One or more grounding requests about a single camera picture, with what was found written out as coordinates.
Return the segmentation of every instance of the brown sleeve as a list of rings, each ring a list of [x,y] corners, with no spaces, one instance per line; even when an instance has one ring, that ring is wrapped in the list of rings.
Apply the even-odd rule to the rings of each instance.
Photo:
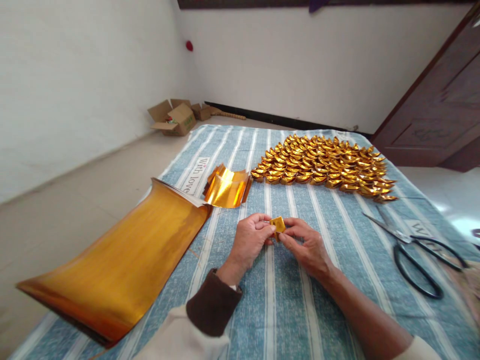
[[[211,269],[200,290],[186,303],[190,321],[204,334],[211,337],[223,335],[225,327],[242,298],[242,291],[233,290],[222,282]]]

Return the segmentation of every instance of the bed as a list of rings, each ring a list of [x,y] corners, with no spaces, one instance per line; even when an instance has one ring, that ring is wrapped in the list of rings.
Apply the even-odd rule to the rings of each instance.
[[[224,163],[237,171],[252,169],[265,150],[294,131],[242,126],[202,125],[159,179],[185,186],[198,159],[205,164],[194,194],[201,197],[207,176]],[[337,136],[360,147],[362,135],[336,130],[295,131]],[[454,247],[465,259],[480,261],[480,252],[435,209],[430,201],[387,160],[388,178],[398,180],[398,200],[384,206],[404,232],[420,224],[435,238]],[[149,341],[168,311],[184,304],[199,289],[209,269],[230,252],[239,220],[252,213],[298,217],[318,230],[332,261],[386,313],[422,337],[444,359],[474,359],[480,354],[478,328],[445,270],[416,249],[409,252],[438,280],[442,300],[427,298],[401,277],[393,262],[394,240],[365,212],[378,217],[377,204],[357,194],[324,186],[269,185],[254,182],[246,203],[235,209],[215,208],[190,245],[162,292],[137,326],[114,348],[104,349],[49,312],[11,356],[12,359],[131,359]],[[243,278],[243,297],[226,328],[230,345],[222,359],[362,359],[362,350],[340,310],[324,289],[299,267],[281,245],[262,250]]]

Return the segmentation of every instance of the open cardboard box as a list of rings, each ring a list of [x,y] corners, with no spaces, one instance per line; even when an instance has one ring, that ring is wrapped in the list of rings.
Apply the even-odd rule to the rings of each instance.
[[[193,110],[193,114],[195,115],[195,119],[200,120],[200,121],[205,121],[210,119],[212,116],[211,114],[211,108],[210,105],[207,104],[193,104],[191,106],[191,109]]]
[[[197,123],[190,109],[190,101],[171,99],[171,103],[173,109],[168,100],[148,109],[148,113],[155,121],[150,128],[161,130],[163,135],[167,136],[185,136]],[[169,118],[175,120],[175,123],[168,123]]]

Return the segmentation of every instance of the person's right hand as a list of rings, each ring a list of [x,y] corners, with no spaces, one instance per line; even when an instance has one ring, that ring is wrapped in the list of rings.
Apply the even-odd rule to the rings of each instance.
[[[278,234],[282,244],[291,251],[307,273],[319,282],[328,279],[336,268],[325,249],[322,236],[302,219],[289,217],[283,222],[289,228]],[[292,236],[302,237],[303,244],[299,244]]]

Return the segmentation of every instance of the tiled floor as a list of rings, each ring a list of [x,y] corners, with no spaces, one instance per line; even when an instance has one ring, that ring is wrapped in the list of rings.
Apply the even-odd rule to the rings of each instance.
[[[220,116],[208,123],[286,129]],[[0,359],[46,313],[15,290],[15,283],[64,264],[118,222],[148,189],[150,177],[168,166],[187,139],[154,133],[0,207]],[[467,174],[436,168],[401,170],[456,225],[480,228],[475,189],[480,169]]]

